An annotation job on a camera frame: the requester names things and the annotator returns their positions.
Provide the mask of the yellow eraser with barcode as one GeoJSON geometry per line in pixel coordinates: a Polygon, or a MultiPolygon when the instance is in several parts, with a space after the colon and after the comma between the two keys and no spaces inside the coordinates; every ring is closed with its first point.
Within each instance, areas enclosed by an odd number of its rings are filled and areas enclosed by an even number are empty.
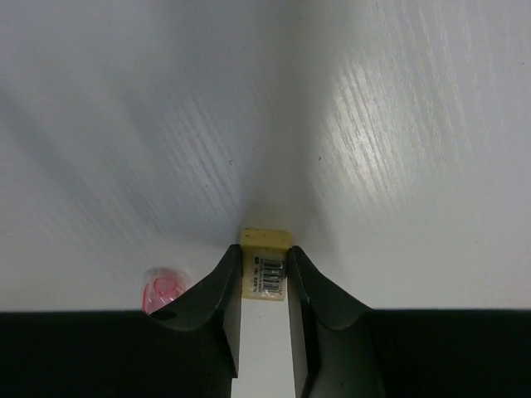
{"type": "Polygon", "coordinates": [[[242,297],[283,301],[286,261],[292,247],[287,231],[246,228],[241,233],[242,297]]]}

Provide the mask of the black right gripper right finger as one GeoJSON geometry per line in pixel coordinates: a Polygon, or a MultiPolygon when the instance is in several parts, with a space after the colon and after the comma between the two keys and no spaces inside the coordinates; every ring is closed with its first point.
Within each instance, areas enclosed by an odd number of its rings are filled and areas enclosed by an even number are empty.
{"type": "Polygon", "coordinates": [[[298,397],[527,397],[527,309],[373,309],[287,255],[298,397]]]}

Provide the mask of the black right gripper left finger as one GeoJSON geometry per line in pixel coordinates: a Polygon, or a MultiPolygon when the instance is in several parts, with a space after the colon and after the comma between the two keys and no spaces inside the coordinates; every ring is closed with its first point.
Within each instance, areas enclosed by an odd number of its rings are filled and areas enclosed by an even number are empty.
{"type": "Polygon", "coordinates": [[[238,373],[241,248],[154,313],[3,313],[4,397],[228,397],[238,373]]]}

